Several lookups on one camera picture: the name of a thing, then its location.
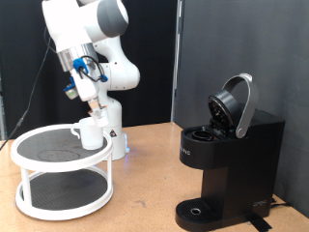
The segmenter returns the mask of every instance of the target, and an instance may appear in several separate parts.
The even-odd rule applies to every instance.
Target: white mug
[[[80,136],[74,130],[75,128],[80,129]],[[78,123],[74,123],[70,132],[80,139],[81,144],[86,150],[95,150],[103,146],[103,132],[102,128],[98,128],[92,117],[83,118]]]

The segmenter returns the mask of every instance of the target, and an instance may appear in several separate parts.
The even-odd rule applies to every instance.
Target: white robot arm
[[[42,10],[49,34],[56,44],[58,57],[65,72],[70,71],[77,93],[88,102],[90,114],[98,127],[108,123],[106,109],[98,101],[98,82],[105,80],[93,43],[118,37],[126,31],[128,18],[120,0],[98,0],[83,7],[76,0],[45,0]]]
[[[97,126],[112,135],[113,160],[117,160],[128,147],[122,131],[122,107],[107,91],[131,89],[140,80],[138,69],[128,61],[120,43],[119,36],[128,25],[126,8],[121,0],[80,2],[84,6],[79,7],[76,0],[44,0],[43,15],[63,70],[73,79],[65,89],[67,95],[70,99],[79,95],[88,102]],[[98,64],[96,52],[109,63]]]

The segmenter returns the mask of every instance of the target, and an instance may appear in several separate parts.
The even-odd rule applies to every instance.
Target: rack leg
[[[23,198],[26,204],[32,206],[30,181],[29,181],[29,170],[22,168],[22,167],[20,168],[20,170],[21,170]]]
[[[112,154],[107,158],[107,190],[111,190],[112,182]]]

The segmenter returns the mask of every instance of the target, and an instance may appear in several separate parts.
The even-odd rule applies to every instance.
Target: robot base
[[[112,137],[114,146],[112,160],[123,158],[129,152],[129,148],[127,147],[127,135],[123,132],[122,126],[106,127],[104,131]]]

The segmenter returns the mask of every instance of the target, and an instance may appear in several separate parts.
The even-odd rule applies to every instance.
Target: drip tray
[[[176,223],[188,231],[209,231],[221,227],[221,222],[202,198],[184,201],[176,208]]]
[[[62,211],[88,205],[107,191],[106,179],[95,171],[81,169],[64,173],[44,173],[30,181],[32,206]]]

